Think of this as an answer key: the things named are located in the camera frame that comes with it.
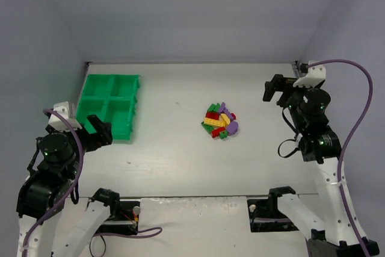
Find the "green four-compartment bin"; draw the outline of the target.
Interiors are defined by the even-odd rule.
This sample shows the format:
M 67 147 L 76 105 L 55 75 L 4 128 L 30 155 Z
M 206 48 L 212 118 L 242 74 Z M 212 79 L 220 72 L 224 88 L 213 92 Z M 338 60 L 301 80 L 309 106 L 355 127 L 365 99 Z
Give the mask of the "green four-compartment bin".
M 95 114 L 112 124 L 115 142 L 131 142 L 140 89 L 139 75 L 90 74 L 85 80 L 76 119 L 89 133 L 96 130 L 87 120 Z

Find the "large purple rounded lego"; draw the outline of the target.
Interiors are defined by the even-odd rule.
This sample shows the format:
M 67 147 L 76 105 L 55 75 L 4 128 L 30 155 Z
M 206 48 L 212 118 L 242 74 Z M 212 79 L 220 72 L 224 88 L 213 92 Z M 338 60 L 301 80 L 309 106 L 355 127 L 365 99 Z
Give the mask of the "large purple rounded lego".
M 226 127 L 226 131 L 228 135 L 234 135 L 237 133 L 238 128 L 239 128 L 238 122 L 234 120 L 228 124 L 228 126 Z

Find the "red lego block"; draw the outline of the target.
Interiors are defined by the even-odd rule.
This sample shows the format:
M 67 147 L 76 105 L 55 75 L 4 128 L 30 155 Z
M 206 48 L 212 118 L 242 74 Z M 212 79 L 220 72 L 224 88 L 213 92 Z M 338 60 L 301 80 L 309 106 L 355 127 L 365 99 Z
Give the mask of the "red lego block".
M 219 127 L 211 131 L 211 137 L 216 138 L 220 135 L 221 132 L 225 131 L 225 127 Z

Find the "long yellow lego plate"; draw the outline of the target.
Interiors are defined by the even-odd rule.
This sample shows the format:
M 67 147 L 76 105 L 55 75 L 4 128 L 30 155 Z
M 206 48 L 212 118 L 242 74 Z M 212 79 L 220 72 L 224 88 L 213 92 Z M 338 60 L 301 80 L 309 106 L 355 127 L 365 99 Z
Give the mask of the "long yellow lego plate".
M 213 127 L 216 127 L 216 128 L 220 128 L 220 127 L 226 127 L 226 123 L 222 120 L 216 120 L 216 119 L 210 119 L 210 118 L 207 118 L 205 117 L 204 119 L 204 122 L 203 122 L 205 125 L 209 125 L 209 126 L 213 126 Z

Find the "purple curved lego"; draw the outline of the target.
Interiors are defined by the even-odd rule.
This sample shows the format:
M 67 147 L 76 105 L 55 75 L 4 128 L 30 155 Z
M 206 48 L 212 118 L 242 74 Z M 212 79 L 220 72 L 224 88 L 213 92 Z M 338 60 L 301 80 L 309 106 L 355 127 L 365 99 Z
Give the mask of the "purple curved lego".
M 219 109 L 218 109 L 218 112 L 223 113 L 225 109 L 226 109 L 226 104 L 224 102 L 222 102 Z
M 230 119 L 230 120 L 233 120 L 233 116 L 231 115 L 231 113 L 229 112 L 229 110 L 227 108 L 225 108 L 223 110 L 223 113 Z

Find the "green curved lego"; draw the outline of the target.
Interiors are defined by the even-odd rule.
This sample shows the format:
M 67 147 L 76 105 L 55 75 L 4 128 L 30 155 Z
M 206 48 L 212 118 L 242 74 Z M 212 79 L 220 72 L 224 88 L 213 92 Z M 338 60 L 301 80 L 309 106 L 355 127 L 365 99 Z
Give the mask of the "green curved lego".
M 216 103 L 216 104 L 211 104 L 211 106 L 208 108 L 207 112 L 208 113 L 218 113 L 220 110 L 221 104 Z

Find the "green lego brick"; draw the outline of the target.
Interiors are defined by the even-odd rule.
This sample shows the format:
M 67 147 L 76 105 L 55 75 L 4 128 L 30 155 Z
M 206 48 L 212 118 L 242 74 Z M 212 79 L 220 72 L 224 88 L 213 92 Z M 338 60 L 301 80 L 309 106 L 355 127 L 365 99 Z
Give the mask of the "green lego brick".
M 201 125 L 202 127 L 205 129 L 205 131 L 208 133 L 208 134 L 211 134 L 212 131 L 215 129 L 215 127 L 211 126 L 211 125 L 207 125 L 205 124 L 204 122 L 201 122 Z

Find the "yellow curved lego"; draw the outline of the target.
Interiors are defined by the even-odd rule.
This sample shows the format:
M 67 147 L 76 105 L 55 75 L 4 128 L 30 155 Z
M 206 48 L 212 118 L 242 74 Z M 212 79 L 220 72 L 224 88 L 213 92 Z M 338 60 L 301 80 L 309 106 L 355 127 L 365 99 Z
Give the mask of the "yellow curved lego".
M 225 113 L 221 114 L 221 118 L 222 118 L 223 122 L 225 123 L 225 126 L 228 126 L 231 123 L 230 118 Z

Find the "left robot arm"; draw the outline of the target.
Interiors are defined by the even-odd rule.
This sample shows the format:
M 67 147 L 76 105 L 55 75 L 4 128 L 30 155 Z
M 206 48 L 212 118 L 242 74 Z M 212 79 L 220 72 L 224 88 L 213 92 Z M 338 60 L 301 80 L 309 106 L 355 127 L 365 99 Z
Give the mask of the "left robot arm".
M 47 135 L 36 139 L 36 151 L 22 185 L 16 211 L 19 217 L 18 256 L 79 256 L 93 232 L 115 215 L 119 194 L 100 188 L 91 198 L 86 218 L 73 230 L 64 247 L 53 252 L 55 228 L 67 197 L 78 202 L 78 181 L 84 155 L 112 143 L 112 125 L 96 115 L 87 116 L 95 132 L 69 116 L 46 109 Z

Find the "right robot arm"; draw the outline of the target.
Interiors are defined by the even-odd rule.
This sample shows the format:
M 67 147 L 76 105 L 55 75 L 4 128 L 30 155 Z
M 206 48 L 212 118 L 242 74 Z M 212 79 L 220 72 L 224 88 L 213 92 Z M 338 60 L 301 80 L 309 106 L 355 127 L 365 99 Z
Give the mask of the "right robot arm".
M 330 95 L 317 85 L 297 86 L 295 78 L 281 74 L 265 83 L 263 101 L 282 93 L 277 105 L 288 110 L 295 134 L 295 150 L 301 152 L 316 185 L 323 218 L 318 218 L 291 187 L 269 191 L 272 212 L 281 213 L 304 235 L 309 256 L 377 256 L 378 243 L 367 238 L 355 213 L 340 159 L 342 147 L 328 124 L 325 109 Z

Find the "red lego brick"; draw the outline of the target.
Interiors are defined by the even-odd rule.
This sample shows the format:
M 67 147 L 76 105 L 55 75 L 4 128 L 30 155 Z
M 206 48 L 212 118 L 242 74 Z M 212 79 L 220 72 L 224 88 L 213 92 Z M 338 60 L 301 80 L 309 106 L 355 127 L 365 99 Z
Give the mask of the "red lego brick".
M 207 112 L 205 117 L 213 120 L 218 120 L 220 118 L 220 115 L 216 112 Z

